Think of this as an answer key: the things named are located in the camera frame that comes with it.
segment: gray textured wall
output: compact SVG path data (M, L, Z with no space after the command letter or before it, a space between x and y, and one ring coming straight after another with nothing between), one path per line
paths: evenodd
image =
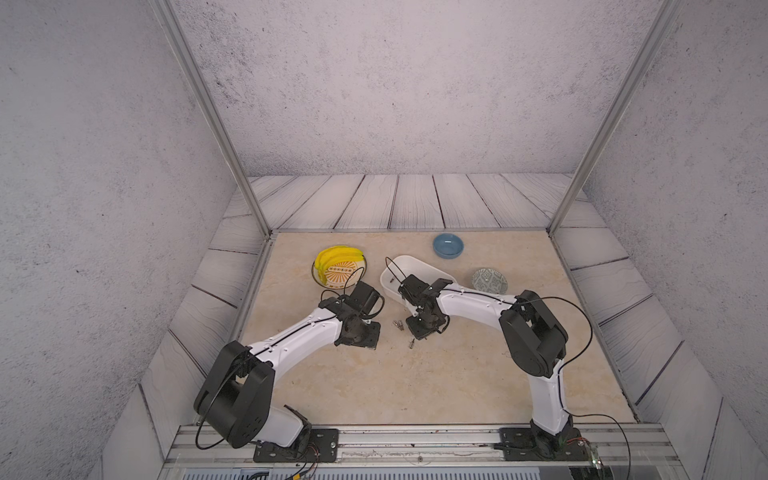
M660 0L173 0L249 175L570 172Z
M587 193L768 452L768 3L689 2Z
M85 478L234 190L147 0L0 2L0 477Z

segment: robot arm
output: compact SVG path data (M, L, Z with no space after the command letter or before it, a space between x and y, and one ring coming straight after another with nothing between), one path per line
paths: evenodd
M311 425L298 412L271 406L275 381L325 345L375 349L380 325L371 321L378 314L371 310L379 297L361 281L351 295L321 301L278 335L248 346L227 344L197 394L195 410L236 449L254 438L282 447L297 442ZM300 452L304 447L296 445Z
M413 271L430 276L428 280L442 273L415 262L423 263L408 258L408 264L416 265ZM529 290L519 296L491 295L458 285L449 280L447 274L446 278L427 284L410 273L407 266L405 269L404 278L396 278L400 296L396 300L412 313L406 324L413 336L423 339L431 333L442 333L441 327L448 325L451 316L462 316L501 330L512 359L528 374L534 409L531 427L543 431L541 437L553 446L559 443L558 436L572 425L564 399L561 402L561 367L568 334L539 296ZM387 275L385 270L383 285L391 284ZM385 290L394 296L391 287Z

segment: electrical wire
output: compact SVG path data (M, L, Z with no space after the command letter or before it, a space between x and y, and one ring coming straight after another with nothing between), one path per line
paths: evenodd
M346 295L346 284L349 282L349 279L352 278L353 276L355 276L355 273L358 273L360 270L362 270L362 273L360 274L360 278L357 279L357 281L359 282L362 279L362 276L366 274L366 268L364 266L358 266L357 270L352 272L352 275L348 276L346 278L346 280L344 281L344 291L343 291L344 295Z
M225 386L227 383L229 383L229 381L230 381L230 380L231 380L231 379L232 379L232 378L235 376L235 374L237 373L237 370L238 370L238 369L239 369L241 366L243 366L243 362L240 362L240 364L238 364L238 365L237 365L237 366L236 366L236 367L235 367L235 368L232 370L232 373L230 373L230 374L229 374L229 376L227 377L227 379L223 381L223 383L221 384L221 386L219 387L219 389L216 391L216 394L214 394L214 398L213 398L213 399L210 401L210 404L208 405L208 408L205 410L205 413L203 414L203 418L202 418L202 419L200 419L200 424L199 424L199 426L197 427L197 433L196 433L196 434L195 434L195 436L194 436L194 444L195 444L195 446L196 446L196 447L198 447L200 450L208 450L208 449L212 449L212 448L213 448L213 447L215 447L216 445L219 445L221 442L223 442L224 440L226 440L224 437L221 437L221 440L219 440L218 442L216 442L216 443L214 443L214 444L212 444L212 445L208 445L207 447L201 447L201 446L200 446L200 431L203 429L203 424L205 423L205 418L207 418L207 417L208 417L208 412L210 412L210 410L211 410L211 409L214 407L214 402L216 402L216 398L219 396L219 394L221 393L221 391L224 389L224 386Z
M394 261L394 260L392 260L392 259L391 259L391 258L389 258L389 257L384 257L384 264L386 265L386 269L387 269L387 270L389 270L389 272L392 274L392 276L394 276L394 277L395 277L395 280L397 280L398 282L400 282L400 285L402 285L402 283L406 281L406 274L405 274L405 272L403 272L403 271L402 271L402 268L400 268L399 266L397 266L397 263L395 263L395 261ZM394 265L394 266L396 266L396 267L397 267L397 270L400 270L400 273L402 274L402 280L400 280L400 279L397 277L397 275L395 275L395 272L393 272L393 271L392 271L392 269L391 269L391 268L389 268L389 265L390 265L390 264L391 264L391 265Z
M435 331L437 333L441 333L442 334L443 332L445 332L448 329L448 325L451 324L451 316L450 315L446 315L445 318L446 318L445 326L442 327L442 330L435 329Z
M336 293L336 291L334 291L334 290L331 290L330 288L326 288L325 290L323 290L322 292L320 292L320 301L321 301L321 302L322 302L323 300L325 300L325 299L323 298L323 294L324 294L325 292L331 292L332 294L336 295L336 298L339 298L339 294L338 294L338 293Z
M364 320L370 320L372 318L376 318L376 316L379 315L382 312L382 310L384 310L384 296L380 295L379 298L382 300L382 305L379 307L376 313L369 313L368 315L360 315L360 318Z
M306 467L306 463L307 463L307 461L306 461L306 453L301 453L301 457L304 458L304 465L302 465L301 468L296 470L296 473L285 477L284 480L294 480L295 478L301 478L301 475L304 475L305 473L307 473L309 471L309 470L304 470L304 467Z
M318 465L318 463L320 461L320 452L317 450L317 448L315 448L315 445L310 443L309 447L313 450L313 452L315 452L315 462L312 464L310 469L307 471L308 475L306 477L306 480L310 480L312 477L315 476L315 474L317 473L317 465Z

